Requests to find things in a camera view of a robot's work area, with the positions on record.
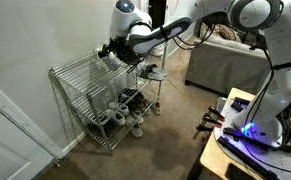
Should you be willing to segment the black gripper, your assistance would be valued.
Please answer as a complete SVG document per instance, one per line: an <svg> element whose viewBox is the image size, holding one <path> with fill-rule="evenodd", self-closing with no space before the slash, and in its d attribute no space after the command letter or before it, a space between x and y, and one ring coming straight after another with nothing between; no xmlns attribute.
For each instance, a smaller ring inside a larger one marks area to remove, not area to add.
<svg viewBox="0 0 291 180"><path fill-rule="evenodd" d="M120 60L126 60L128 54L126 40L124 38L110 39L110 42L104 44L102 48L97 52L97 54L100 58L114 55Z"/></svg>

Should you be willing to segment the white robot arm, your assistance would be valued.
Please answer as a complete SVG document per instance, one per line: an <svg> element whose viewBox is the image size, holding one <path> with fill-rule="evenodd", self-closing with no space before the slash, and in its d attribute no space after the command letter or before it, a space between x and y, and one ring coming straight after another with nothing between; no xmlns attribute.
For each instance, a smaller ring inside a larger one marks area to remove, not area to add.
<svg viewBox="0 0 291 180"><path fill-rule="evenodd" d="M274 147L283 132L276 115L291 103L291 0L179 0L172 18L158 28L131 0L118 0L110 42L98 55L112 68L120 61L137 65L154 47L183 33L193 22L216 16L221 17L219 24L264 38L270 73L234 122L245 137Z"/></svg>

